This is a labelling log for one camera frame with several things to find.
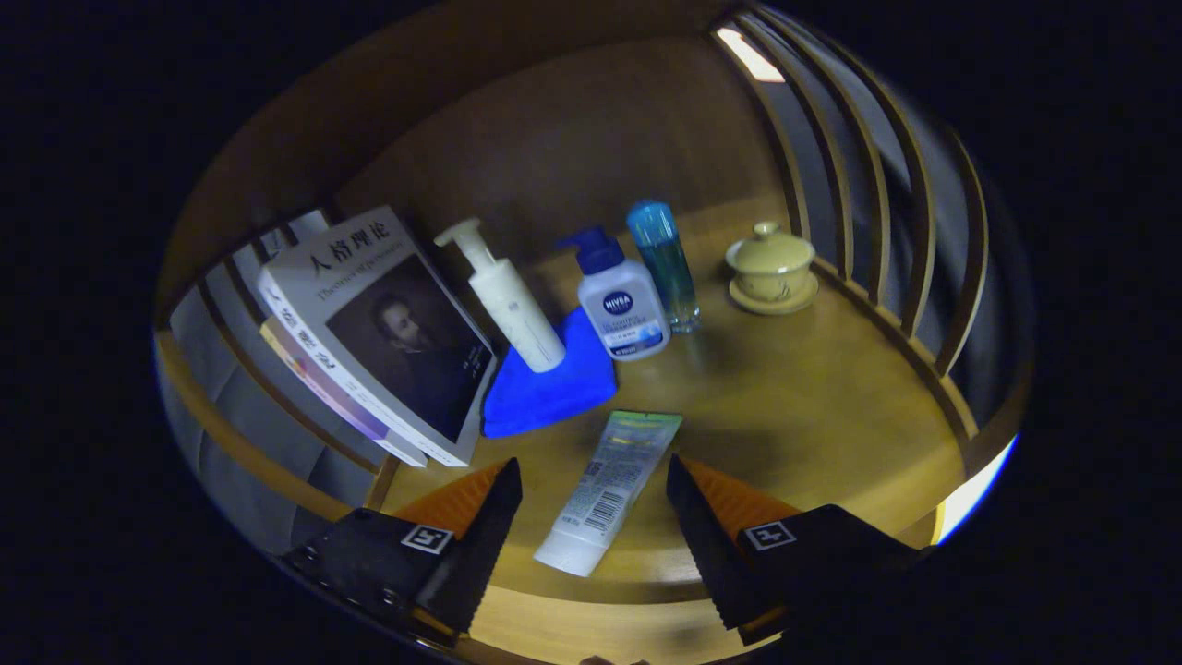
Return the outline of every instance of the blue cloth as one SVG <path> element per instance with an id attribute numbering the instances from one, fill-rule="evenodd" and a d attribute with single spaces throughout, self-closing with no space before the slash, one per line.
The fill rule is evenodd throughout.
<path id="1" fill-rule="evenodd" d="M 616 369 L 583 307 L 569 313 L 557 331 L 566 358 L 550 372 L 534 374 L 517 350 L 509 350 L 485 399 L 489 439 L 553 425 L 616 395 Z"/>

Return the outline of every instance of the cup lid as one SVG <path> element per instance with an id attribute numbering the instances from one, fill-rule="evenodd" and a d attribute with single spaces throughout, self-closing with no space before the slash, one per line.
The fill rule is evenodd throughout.
<path id="1" fill-rule="evenodd" d="M 755 236 L 740 240 L 727 249 L 727 263 L 747 274 L 782 274 L 799 269 L 817 255 L 812 242 L 781 233 L 774 221 L 754 226 Z"/>

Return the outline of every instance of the saucer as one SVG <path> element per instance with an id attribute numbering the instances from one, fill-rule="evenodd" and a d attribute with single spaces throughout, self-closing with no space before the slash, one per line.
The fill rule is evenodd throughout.
<path id="1" fill-rule="evenodd" d="M 777 302 L 765 302 L 740 291 L 738 278 L 730 280 L 730 296 L 734 298 L 740 306 L 755 313 L 766 314 L 792 313 L 797 309 L 805 308 L 812 302 L 813 298 L 817 296 L 817 291 L 819 289 L 820 281 L 817 280 L 816 274 L 810 272 L 807 279 L 805 280 L 805 287 L 791 298 Z"/>

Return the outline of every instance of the lotion tube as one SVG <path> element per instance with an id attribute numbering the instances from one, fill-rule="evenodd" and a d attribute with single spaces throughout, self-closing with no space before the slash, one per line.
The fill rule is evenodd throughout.
<path id="1" fill-rule="evenodd" d="M 534 373 L 550 372 L 566 358 L 566 347 L 554 327 L 541 313 L 521 275 L 508 259 L 494 259 L 476 227 L 480 220 L 469 217 L 435 237 L 442 247 L 455 240 L 475 272 L 468 283 L 488 309 L 521 360 Z"/>
<path id="2" fill-rule="evenodd" d="M 681 422 L 663 413 L 611 412 L 578 488 L 533 559 L 572 575 L 591 575 Z"/>

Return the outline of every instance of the blue cap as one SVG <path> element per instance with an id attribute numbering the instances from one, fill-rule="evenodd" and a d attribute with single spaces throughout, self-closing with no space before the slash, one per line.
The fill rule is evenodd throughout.
<path id="1" fill-rule="evenodd" d="M 631 229 L 637 247 L 651 247 L 677 236 L 673 210 L 661 201 L 644 200 L 632 206 L 628 210 L 628 228 Z"/>
<path id="2" fill-rule="evenodd" d="M 619 242 L 609 237 L 598 224 L 558 241 L 558 246 L 565 245 L 579 246 L 574 259 L 579 261 L 583 274 L 595 274 L 624 262 L 624 250 L 619 248 Z"/>

